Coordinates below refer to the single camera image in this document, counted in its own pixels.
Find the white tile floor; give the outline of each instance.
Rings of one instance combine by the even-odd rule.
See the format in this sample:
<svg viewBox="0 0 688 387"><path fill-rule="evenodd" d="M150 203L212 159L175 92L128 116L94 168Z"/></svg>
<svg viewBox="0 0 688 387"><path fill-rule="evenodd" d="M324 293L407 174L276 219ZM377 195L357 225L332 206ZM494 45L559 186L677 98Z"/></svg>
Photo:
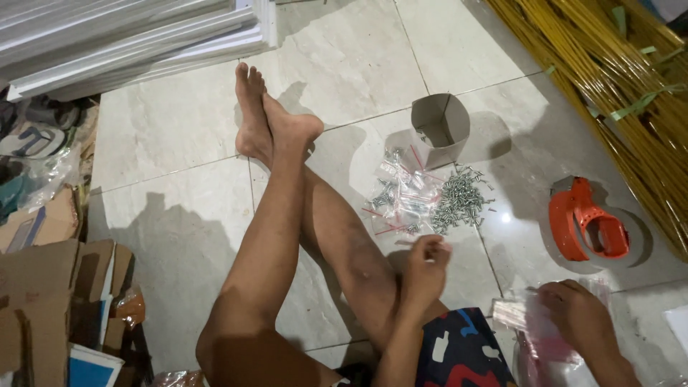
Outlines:
<svg viewBox="0 0 688 387"><path fill-rule="evenodd" d="M352 206L372 186L386 137L411 127L414 100L449 91L466 106L471 136L459 162L485 173L495 191L484 195L497 199L497 213L486 213L480 230L451 231L455 254L442 301L487 315L500 289L601 276L618 292L618 335L643 382L688 375L688 359L660 316L688 303L681 281L688 265L655 231L651 255L632 269L571 265L552 250L549 188L568 175L594 181L608 205L647 217L587 127L484 3L329 0L278 11L281 47L246 61L288 110L323 119L329 130L307 164ZM195 340L267 182L234 149L236 64L103 95L89 238L111 236L136 254L156 370L197 367ZM328 366L373 359L330 280L302 251L279 332ZM510 359L513 335L497 337Z"/></svg>

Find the packing tape roll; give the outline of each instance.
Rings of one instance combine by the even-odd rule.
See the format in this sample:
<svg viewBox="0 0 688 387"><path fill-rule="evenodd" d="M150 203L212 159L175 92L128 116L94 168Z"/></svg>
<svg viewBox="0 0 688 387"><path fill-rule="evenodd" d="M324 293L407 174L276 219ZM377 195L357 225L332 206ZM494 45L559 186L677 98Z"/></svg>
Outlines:
<svg viewBox="0 0 688 387"><path fill-rule="evenodd" d="M648 258L650 250L652 249L652 234L649 232L649 229L644 224L639 223L642 222L640 219L631 216L630 213L622 209L608 206L600 206L600 208L623 223L623 228L626 229L626 232L628 233L628 254L615 260L603 258L597 255L595 252L590 250L590 248L588 248L587 244L585 243L585 239L583 239L583 235L581 235L580 228L576 227L576 237L581 243L583 252L590 259L588 262L595 266L606 269L627 268L644 262L644 260Z"/></svg>

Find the stack of white panels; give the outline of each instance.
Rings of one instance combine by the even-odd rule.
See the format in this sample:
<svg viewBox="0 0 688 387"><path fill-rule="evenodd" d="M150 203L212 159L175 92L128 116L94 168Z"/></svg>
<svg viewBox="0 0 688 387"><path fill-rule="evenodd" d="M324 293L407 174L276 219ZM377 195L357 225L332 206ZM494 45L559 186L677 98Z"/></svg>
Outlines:
<svg viewBox="0 0 688 387"><path fill-rule="evenodd" d="M86 7L85 0L68 3L82 11ZM34 38L26 38L22 43L14 37L15 31L31 30L32 25L37 26L32 20L45 15L37 16L35 8L22 14L22 3L10 6L15 15L8 17L4 11L0 14L0 33L6 28L15 32L7 39L13 39L12 45L5 44L4 36L0 38L0 78L10 79L10 101L44 93L70 101L277 46L275 3L271 0L236 0L232 7L228 0L91 0L88 4L98 4L97 10L112 11L119 17L110 20L105 13L89 8L92 18L88 21L82 14L78 23L69 26L51 25L43 30L34 27L40 31L26 35ZM48 13L61 12L55 10L56 6L50 3L45 7L51 10ZM130 15L128 21L122 22L132 10L144 6L157 13ZM56 30L61 36L84 35L84 25L93 26L89 24L93 18L101 23L94 28L93 35L80 37L82 43L45 51L54 41L46 30ZM18 54L6 53L5 47Z"/></svg>

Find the bare foot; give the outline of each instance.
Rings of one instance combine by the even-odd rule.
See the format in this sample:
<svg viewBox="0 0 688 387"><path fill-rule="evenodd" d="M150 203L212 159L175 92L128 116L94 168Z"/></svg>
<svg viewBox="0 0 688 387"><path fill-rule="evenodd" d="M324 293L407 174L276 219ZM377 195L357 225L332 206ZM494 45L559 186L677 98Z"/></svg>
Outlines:
<svg viewBox="0 0 688 387"><path fill-rule="evenodd" d="M235 146L244 156L257 158L268 168L272 167L272 136L268 127L268 119L263 110L262 95L266 92L262 74L248 65L239 63L235 71L237 85L235 92L239 99L241 123Z"/></svg>
<svg viewBox="0 0 688 387"><path fill-rule="evenodd" d="M267 92L263 93L263 108L268 116L275 147L294 145L307 147L323 133L325 128L323 121L312 114L289 114L281 103Z"/></svg>

